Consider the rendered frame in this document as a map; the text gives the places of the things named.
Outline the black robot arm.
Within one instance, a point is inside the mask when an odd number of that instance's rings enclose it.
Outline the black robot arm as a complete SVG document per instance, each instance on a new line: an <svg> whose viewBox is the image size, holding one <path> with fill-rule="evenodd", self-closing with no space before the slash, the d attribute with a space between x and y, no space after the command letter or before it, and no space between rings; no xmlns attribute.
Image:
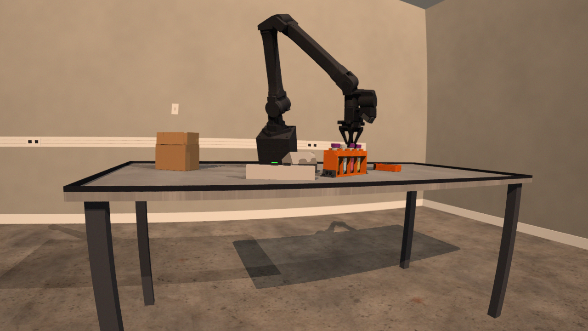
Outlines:
<svg viewBox="0 0 588 331"><path fill-rule="evenodd" d="M290 110L291 102L282 86L277 31L288 36L329 74L345 96L346 121L373 123L376 119L377 96L375 90L358 89L358 78L336 61L321 45L298 25L288 14L276 14L258 25L262 35L266 61L268 97L265 106L268 122L262 132L267 137L291 132L285 125L282 114ZM353 90L354 89L354 90ZM360 106L360 108L359 108ZM359 112L359 113L358 113ZM270 117L269 117L270 116Z"/></svg>

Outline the brown cardboard box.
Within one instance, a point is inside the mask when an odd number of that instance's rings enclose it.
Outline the brown cardboard box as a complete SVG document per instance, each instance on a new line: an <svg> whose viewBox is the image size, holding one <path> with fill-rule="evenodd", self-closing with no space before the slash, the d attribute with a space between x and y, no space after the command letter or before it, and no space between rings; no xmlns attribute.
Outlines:
<svg viewBox="0 0 588 331"><path fill-rule="evenodd" d="M199 170L199 133L162 132L156 138L157 170Z"/></svg>

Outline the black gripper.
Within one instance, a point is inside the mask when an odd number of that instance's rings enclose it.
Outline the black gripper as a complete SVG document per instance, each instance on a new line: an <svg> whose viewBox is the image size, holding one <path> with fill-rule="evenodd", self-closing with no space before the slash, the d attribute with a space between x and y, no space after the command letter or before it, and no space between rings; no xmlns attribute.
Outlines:
<svg viewBox="0 0 588 331"><path fill-rule="evenodd" d="M340 133L341 133L342 137L344 138L344 141L347 144L347 146L350 146L350 143L351 144L357 143L358 138L362 134L363 126L365 125L365 122L346 121L346 108L345 108L344 121L338 121L338 124L342 124L342 126L339 126ZM356 127L358 127L358 128L356 128ZM348 131L348 133L349 133L349 140L348 141L346 139L345 131ZM356 135L355 141L353 142L354 132L357 132L357 135Z"/></svg>

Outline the black table edge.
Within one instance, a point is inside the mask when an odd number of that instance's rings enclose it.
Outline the black table edge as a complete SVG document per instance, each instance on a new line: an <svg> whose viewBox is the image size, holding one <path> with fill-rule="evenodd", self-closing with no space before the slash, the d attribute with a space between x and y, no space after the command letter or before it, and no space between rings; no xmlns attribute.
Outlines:
<svg viewBox="0 0 588 331"><path fill-rule="evenodd" d="M532 175L516 174L512 172L499 172L479 170L475 168L449 167L445 165L424 164L424 163L388 163L388 164L419 164L432 167L455 168L459 170L490 172L494 174L511 175L507 177L475 177L475 178L453 178L453 179L430 179L430 180L405 180L392 182L350 182L350 183L300 183L300 184L256 184L256 185L226 185L226 186L82 186L101 176L113 172L128 164L155 164L155 161L129 161L95 175L86 177L77 182L63 187L63 192L98 192L98 191L232 191L232 190L289 190L305 188L332 188L332 187L367 187L367 186L398 186L409 184L428 183L453 183L453 182L479 182L488 180L521 179L532 178Z"/></svg>

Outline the beige key housing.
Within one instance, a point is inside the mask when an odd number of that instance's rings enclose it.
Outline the beige key housing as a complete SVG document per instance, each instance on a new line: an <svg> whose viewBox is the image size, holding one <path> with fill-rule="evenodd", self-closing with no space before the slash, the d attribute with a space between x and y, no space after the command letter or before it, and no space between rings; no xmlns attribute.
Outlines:
<svg viewBox="0 0 588 331"><path fill-rule="evenodd" d="M315 173L317 173L317 159L314 152L289 152L282 159L283 163L291 163L292 166L315 166Z"/></svg>

